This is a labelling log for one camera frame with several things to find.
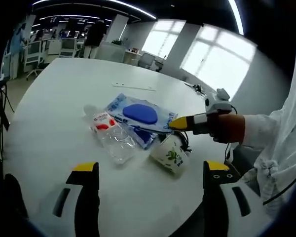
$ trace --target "desk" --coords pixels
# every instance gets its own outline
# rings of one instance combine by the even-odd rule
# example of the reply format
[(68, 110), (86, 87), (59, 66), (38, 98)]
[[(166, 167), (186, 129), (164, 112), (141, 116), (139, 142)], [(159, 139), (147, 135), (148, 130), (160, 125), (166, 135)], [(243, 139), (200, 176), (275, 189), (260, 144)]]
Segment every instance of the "desk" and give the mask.
[[(117, 81), (149, 85), (156, 91), (113, 87)], [(188, 133), (194, 153), (179, 179), (151, 162), (149, 151), (140, 148), (116, 168), (82, 117), (84, 105), (104, 108), (121, 92), (179, 116), (205, 111), (203, 97), (169, 76), (102, 60), (54, 60), (27, 90), (5, 141), (4, 172), (18, 179), (30, 217), (77, 164), (92, 161), (100, 164), (101, 236), (167, 237), (202, 202), (203, 161), (223, 162), (225, 145), (214, 143), (209, 135)]]
[(124, 63), (125, 64), (131, 64), (133, 59), (137, 59), (137, 57), (141, 57), (142, 55), (139, 53), (134, 53), (131, 51), (125, 51), (125, 56), (124, 56)]

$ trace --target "paper cup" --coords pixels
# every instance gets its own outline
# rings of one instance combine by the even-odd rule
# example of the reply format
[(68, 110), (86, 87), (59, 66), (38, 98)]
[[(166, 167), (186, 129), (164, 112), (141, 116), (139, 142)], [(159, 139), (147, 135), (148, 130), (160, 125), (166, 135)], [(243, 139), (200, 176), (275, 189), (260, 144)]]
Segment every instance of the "paper cup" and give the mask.
[(173, 135), (168, 136), (150, 156), (174, 174), (181, 174), (187, 167), (188, 157), (181, 149), (181, 143)]

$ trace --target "white lab coat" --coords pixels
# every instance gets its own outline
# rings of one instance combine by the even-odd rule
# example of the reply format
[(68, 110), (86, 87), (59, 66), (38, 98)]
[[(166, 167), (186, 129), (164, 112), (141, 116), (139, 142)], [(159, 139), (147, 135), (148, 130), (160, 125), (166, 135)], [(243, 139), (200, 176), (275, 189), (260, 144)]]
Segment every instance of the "white lab coat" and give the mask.
[[(296, 62), (290, 93), (283, 108), (272, 112), (270, 116), (244, 117), (246, 128), (243, 145), (263, 151), (254, 164), (255, 169), (245, 174), (242, 180), (256, 177), (261, 199), (266, 201), (296, 178)], [(267, 204), (266, 212), (275, 217), (281, 205), (288, 201), (293, 189), (294, 185)]]

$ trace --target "window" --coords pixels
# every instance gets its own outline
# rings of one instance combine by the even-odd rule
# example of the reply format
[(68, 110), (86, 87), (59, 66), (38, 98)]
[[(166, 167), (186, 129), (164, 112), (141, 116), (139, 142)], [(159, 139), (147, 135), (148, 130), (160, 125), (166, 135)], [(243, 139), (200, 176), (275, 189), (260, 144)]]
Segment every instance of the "window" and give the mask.
[(185, 21), (176, 20), (160, 20), (156, 22), (146, 39), (142, 51), (166, 59), (184, 24)]
[(205, 25), (181, 68), (212, 89), (224, 88), (232, 98), (249, 70), (255, 51), (256, 46), (241, 36)]

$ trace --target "green plant print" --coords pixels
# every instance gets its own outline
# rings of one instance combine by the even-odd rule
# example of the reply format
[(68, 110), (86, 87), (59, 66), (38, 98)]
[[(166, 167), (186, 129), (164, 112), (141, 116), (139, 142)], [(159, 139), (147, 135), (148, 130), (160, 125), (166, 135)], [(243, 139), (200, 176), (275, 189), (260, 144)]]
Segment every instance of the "green plant print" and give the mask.
[(174, 148), (172, 148), (171, 151), (168, 152), (168, 154), (166, 155), (168, 157), (168, 160), (173, 160), (174, 164), (177, 163), (177, 153), (174, 151)]

